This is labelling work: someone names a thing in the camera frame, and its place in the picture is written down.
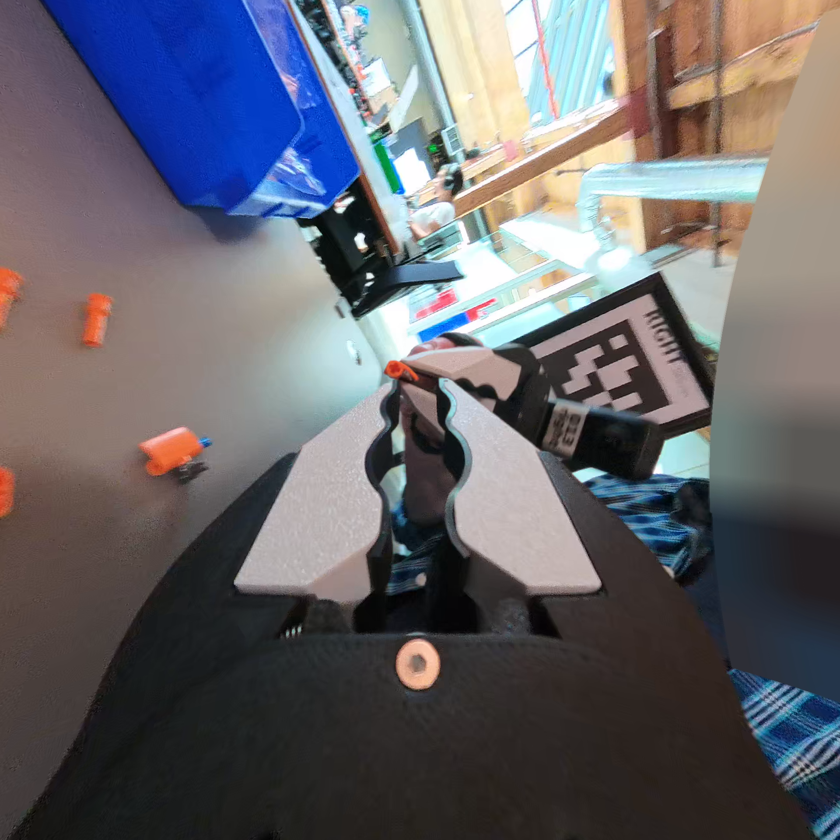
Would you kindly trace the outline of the blue plastic bin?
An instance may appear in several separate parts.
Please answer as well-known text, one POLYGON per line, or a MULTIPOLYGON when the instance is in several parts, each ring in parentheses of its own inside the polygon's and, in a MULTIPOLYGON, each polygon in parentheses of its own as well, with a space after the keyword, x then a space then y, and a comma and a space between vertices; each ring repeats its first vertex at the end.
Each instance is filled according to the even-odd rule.
POLYGON ((340 120, 354 105, 295 2, 324 104, 325 207, 268 179, 301 119, 245 2, 47 1, 44 6, 178 201, 241 217, 314 218, 361 168, 340 120))

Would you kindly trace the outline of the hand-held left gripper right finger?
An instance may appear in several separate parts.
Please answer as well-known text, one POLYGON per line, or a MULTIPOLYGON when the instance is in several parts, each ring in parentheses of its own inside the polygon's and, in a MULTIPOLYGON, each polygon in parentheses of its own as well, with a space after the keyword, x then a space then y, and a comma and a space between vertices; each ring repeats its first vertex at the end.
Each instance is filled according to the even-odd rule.
POLYGON ((446 508, 469 596, 590 595, 602 580, 541 452, 451 380, 444 426, 464 467, 446 508))

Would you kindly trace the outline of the blue plaid shirt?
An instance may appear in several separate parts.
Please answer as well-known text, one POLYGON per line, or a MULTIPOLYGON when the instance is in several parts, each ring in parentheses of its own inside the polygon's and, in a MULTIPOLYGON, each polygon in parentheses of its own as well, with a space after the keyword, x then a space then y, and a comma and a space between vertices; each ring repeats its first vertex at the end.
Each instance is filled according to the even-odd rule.
MULTIPOLYGON (((730 665, 718 596, 709 480, 658 475, 638 482, 609 476, 584 486, 616 514, 688 594, 730 665)), ((399 549, 386 592, 419 592, 442 527, 412 524, 392 511, 399 549)), ((775 779, 796 800, 813 835, 839 838, 839 706, 804 689, 728 667, 743 716, 775 779)))

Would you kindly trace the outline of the silver ventilation duct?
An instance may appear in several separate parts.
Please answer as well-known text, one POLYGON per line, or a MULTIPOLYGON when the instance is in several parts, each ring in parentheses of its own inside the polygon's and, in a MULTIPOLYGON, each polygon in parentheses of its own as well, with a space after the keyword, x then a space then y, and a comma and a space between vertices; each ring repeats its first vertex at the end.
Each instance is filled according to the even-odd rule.
POLYGON ((576 203, 582 233, 591 234, 596 242, 584 270, 615 287, 633 284, 654 272, 646 257, 616 243, 613 231, 602 221, 603 198, 754 204, 769 162, 768 155, 717 155, 596 165, 583 175, 576 203))

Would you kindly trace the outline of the person's right hand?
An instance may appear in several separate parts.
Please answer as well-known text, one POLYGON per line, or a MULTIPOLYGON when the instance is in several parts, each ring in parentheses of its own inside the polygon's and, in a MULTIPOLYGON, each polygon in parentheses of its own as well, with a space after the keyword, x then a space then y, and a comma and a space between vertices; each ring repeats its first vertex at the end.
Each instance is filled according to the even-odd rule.
POLYGON ((447 499, 456 484, 445 463, 444 437, 435 425, 413 410, 402 416, 402 428, 406 517, 420 527, 439 526, 444 522, 447 499))

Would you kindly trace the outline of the orange lego T connector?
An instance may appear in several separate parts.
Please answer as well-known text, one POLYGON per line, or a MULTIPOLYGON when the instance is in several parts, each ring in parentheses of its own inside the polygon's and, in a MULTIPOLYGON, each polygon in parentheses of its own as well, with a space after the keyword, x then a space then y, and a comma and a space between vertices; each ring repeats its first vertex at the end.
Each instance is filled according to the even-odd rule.
POLYGON ((23 278, 14 270, 1 267, 0 328, 4 331, 13 305, 19 299, 23 278))
POLYGON ((203 440, 187 427, 176 427, 139 443, 139 451, 146 457, 145 471, 152 477, 189 465, 204 448, 203 440))

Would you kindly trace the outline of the black metal stand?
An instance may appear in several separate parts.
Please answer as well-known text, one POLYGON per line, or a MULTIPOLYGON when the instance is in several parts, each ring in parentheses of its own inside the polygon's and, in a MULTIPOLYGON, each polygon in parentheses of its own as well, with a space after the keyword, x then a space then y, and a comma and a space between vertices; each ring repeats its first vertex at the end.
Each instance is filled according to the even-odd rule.
POLYGON ((310 247, 356 319, 420 287, 441 287, 463 280, 452 259, 428 259, 403 228, 406 205, 393 199, 396 225, 388 224, 368 181, 361 175, 320 215, 298 219, 310 247))

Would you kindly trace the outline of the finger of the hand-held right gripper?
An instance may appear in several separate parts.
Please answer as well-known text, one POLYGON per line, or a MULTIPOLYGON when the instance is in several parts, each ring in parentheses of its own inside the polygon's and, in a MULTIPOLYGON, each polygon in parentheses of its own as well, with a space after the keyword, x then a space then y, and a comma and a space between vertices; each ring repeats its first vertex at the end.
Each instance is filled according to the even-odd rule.
POLYGON ((503 422, 518 422, 521 419, 520 389, 514 386, 504 396, 500 388, 490 384, 458 384, 467 394, 477 400, 503 422))
POLYGON ((416 380, 401 384, 404 397, 435 395, 438 382, 450 380, 476 398, 507 400, 519 387, 522 367, 486 346, 427 349, 402 360, 416 380))

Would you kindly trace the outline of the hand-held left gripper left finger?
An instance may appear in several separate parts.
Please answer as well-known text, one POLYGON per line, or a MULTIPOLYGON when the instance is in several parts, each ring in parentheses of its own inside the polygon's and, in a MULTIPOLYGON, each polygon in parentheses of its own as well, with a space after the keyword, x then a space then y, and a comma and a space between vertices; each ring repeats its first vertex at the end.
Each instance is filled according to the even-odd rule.
POLYGON ((336 603, 385 595, 393 538, 382 481, 396 465, 399 413, 391 382, 302 446, 234 579, 238 593, 336 603))

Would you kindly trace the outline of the clear plastic bag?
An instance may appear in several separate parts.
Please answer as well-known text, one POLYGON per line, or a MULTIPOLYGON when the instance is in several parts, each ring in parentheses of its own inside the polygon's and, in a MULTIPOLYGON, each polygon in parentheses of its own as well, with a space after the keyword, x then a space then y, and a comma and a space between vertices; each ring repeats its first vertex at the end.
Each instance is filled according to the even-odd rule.
POLYGON ((286 2, 246 1, 267 51, 300 119, 297 137, 268 174, 283 198, 294 203, 326 205, 327 186, 318 172, 323 142, 323 95, 306 43, 286 2))

